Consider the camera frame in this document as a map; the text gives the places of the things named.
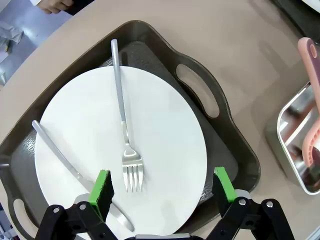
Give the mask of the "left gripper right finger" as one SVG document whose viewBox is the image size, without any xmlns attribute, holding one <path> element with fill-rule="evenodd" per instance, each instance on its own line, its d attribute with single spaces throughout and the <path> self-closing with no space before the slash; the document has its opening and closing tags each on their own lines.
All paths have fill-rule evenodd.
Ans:
<svg viewBox="0 0 320 240">
<path fill-rule="evenodd" d="M 280 203 L 267 198 L 256 203 L 246 190 L 234 189 L 224 167 L 213 172 L 212 191 L 221 219 L 208 240 L 233 240 L 239 230 L 250 230 L 256 240 L 293 240 L 295 237 Z"/>
</svg>

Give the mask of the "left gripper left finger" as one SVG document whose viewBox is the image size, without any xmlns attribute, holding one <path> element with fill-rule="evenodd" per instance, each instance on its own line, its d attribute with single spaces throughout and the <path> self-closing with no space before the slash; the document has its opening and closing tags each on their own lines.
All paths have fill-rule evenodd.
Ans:
<svg viewBox="0 0 320 240">
<path fill-rule="evenodd" d="M 74 240 L 77 234 L 87 233 L 91 240 L 116 240 L 106 224 L 113 196 L 111 173 L 101 170 L 88 200 L 67 209 L 57 204 L 46 209 L 35 239 Z"/>
</svg>

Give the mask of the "person right hand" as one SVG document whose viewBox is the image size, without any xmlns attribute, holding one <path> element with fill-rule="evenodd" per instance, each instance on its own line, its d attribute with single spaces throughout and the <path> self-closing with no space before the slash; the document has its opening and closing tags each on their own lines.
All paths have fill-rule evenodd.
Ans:
<svg viewBox="0 0 320 240">
<path fill-rule="evenodd" d="M 73 0 L 41 0 L 36 6 L 46 14 L 58 14 L 74 4 Z"/>
</svg>

